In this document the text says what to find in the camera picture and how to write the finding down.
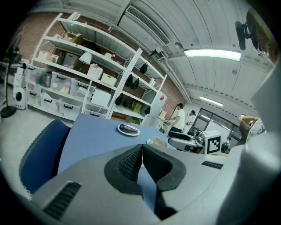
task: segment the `desk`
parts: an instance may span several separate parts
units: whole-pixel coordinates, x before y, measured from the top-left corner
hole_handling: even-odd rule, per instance
[[[81,113],[66,139],[58,166],[58,174],[82,159],[129,145],[146,144],[148,139],[155,136],[168,143],[168,138],[153,127],[134,124],[133,126],[140,130],[140,135],[132,137],[117,130],[120,124],[124,123]],[[168,146],[170,149],[176,149],[169,144]],[[144,201],[150,208],[154,208],[153,198],[155,199],[156,184],[143,167],[139,172],[138,183],[143,187]]]

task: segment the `man in white shirt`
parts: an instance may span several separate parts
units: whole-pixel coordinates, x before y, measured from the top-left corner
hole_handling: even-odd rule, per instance
[[[179,111],[177,113],[176,117],[167,119],[167,120],[174,120],[175,122],[173,122],[172,124],[172,128],[169,131],[169,136],[170,136],[170,132],[181,132],[185,126],[185,112],[183,110],[184,105],[182,103],[177,105],[177,110]]]

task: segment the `chair backrest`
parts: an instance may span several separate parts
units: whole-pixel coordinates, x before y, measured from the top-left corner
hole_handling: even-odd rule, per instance
[[[61,152],[70,128],[53,120],[30,145],[19,167],[23,186],[33,194],[56,175]]]

